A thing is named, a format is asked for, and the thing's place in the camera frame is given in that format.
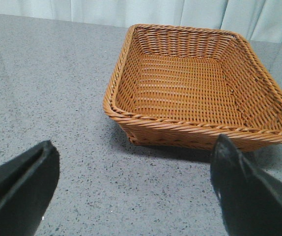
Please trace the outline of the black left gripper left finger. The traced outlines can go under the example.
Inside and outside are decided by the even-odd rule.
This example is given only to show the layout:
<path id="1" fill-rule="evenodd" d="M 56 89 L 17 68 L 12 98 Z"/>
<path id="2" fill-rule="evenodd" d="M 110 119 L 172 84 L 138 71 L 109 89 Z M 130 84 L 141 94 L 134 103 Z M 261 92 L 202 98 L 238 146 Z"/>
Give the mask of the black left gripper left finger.
<path id="1" fill-rule="evenodd" d="M 59 152 L 43 141 L 0 165 L 0 236 L 32 236 L 59 180 Z"/>

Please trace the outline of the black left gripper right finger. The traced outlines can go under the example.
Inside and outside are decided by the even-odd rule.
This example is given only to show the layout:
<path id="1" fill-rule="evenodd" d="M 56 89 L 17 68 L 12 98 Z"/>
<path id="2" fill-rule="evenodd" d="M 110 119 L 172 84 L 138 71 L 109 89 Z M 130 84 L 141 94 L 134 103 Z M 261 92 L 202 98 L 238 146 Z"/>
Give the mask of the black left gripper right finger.
<path id="1" fill-rule="evenodd" d="M 249 161 L 219 135 L 211 155 L 211 183 L 230 236 L 282 236 L 282 182 Z"/>

